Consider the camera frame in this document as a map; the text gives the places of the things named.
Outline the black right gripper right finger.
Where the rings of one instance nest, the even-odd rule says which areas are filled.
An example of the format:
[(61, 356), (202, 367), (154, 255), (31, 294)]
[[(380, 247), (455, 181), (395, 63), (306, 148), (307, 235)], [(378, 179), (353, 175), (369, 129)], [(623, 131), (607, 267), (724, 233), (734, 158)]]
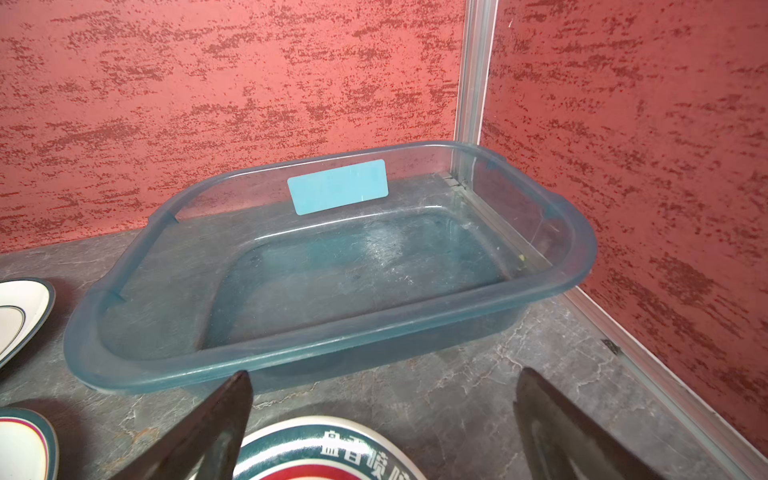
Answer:
[(525, 367), (513, 403), (534, 479), (658, 479), (536, 370)]

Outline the aluminium right corner post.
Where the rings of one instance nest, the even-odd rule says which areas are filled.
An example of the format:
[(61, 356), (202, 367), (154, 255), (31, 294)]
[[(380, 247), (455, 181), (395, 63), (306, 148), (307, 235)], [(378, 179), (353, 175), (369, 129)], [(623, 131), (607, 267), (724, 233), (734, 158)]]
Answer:
[(466, 2), (454, 140), (479, 145), (498, 0)]

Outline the translucent blue plastic bin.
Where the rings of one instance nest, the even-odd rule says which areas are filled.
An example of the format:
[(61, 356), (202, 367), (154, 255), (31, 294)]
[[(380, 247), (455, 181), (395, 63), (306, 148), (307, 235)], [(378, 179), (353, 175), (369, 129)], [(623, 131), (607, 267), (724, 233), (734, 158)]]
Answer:
[[(287, 180), (377, 159), (385, 198), (297, 215)], [(503, 331), (580, 284), (595, 232), (562, 196), (474, 145), (418, 142), (221, 174), (161, 205), (92, 285), (68, 367), (113, 394), (270, 391)]]

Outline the plate with green lettered rim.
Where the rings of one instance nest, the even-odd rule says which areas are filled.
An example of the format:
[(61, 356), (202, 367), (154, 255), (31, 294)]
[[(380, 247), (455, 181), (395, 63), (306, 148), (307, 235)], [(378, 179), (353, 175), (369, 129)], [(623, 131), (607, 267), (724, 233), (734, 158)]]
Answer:
[(303, 416), (247, 435), (235, 479), (423, 479), (394, 443), (351, 420)]

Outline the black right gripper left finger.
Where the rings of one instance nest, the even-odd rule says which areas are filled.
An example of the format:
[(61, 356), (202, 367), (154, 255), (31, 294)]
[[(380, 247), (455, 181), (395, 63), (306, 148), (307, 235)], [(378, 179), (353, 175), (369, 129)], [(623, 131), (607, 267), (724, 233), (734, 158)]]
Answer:
[(250, 415), (253, 390), (238, 371), (116, 479), (231, 479)]

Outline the white plate black line motif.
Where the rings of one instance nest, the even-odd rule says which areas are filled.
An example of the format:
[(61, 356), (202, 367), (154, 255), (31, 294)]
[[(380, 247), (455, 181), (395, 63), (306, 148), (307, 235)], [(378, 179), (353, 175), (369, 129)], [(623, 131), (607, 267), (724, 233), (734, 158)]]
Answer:
[(35, 336), (56, 300), (54, 286), (39, 278), (1, 281), (1, 366)]

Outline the white plate green red rim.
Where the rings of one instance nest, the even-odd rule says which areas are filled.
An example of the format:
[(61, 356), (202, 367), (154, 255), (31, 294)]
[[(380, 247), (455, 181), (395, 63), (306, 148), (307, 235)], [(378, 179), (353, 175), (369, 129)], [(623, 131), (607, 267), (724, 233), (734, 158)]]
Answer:
[(1, 479), (54, 480), (59, 457), (57, 435), (44, 416), (24, 408), (1, 409)]

